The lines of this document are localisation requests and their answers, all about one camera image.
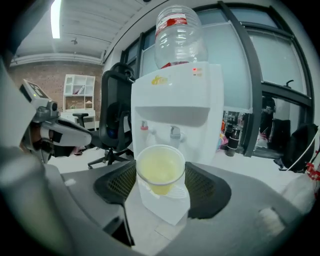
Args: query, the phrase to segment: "floor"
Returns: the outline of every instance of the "floor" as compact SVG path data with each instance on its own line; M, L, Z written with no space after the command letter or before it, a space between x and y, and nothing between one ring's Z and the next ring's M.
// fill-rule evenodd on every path
M89 149L81 156L52 157L49 164L59 168L60 173L69 173L88 170L87 163L104 156L104 151L95 148ZM103 167L106 164L95 164L94 167ZM233 157L225 155L224 151L215 154L213 166L227 171L247 175L256 178L276 192L281 193L285 187L301 174L291 171L279 171L278 166L272 159L260 157L244 157L242 154L235 154ZM138 184L136 183L125 202L125 208L129 228L133 236L135 246L133 249L153 256L162 248L167 246L175 236L184 228L186 217L176 225L172 226L150 212L142 204Z

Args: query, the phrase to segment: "black bag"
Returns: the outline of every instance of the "black bag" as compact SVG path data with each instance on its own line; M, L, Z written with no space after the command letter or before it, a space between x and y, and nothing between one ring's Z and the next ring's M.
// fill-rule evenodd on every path
M287 143L284 155L281 158L283 165L289 168L295 161L305 152L311 141L315 137L318 127L313 124L303 124L296 130ZM315 142L309 147L307 152L301 159L290 169L290 171L298 172L306 167L306 164L311 160L315 149Z

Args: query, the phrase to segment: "black office chair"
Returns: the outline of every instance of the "black office chair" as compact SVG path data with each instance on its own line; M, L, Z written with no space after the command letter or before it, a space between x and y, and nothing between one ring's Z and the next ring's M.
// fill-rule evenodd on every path
M132 143L131 86L134 81L134 71L122 63L116 63L103 74L99 130L91 132L91 145L105 150L105 153L104 157L89 162L89 169L98 163L108 162L111 165L114 161L127 161L120 157L123 154L133 155L127 147ZM78 117L81 126L85 126L84 117L88 116L87 113L74 113L73 116ZM125 117L130 127L126 132Z

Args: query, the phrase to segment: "brick wall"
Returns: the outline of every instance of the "brick wall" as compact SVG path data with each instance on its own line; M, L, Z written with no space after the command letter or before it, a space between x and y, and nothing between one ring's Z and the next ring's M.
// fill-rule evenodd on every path
M63 96L66 74L94 76L94 110L95 118L100 120L101 79L103 66L80 62L52 61L18 65L9 69L14 83L20 87L22 79L39 85L43 91L58 103L59 111L63 111Z

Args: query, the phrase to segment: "plastic water bottle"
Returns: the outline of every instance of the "plastic water bottle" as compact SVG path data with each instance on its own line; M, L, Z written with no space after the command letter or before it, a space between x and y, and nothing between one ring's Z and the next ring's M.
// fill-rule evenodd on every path
M208 52L196 12L183 5L172 5L156 19L155 63L159 69L173 65L203 62Z

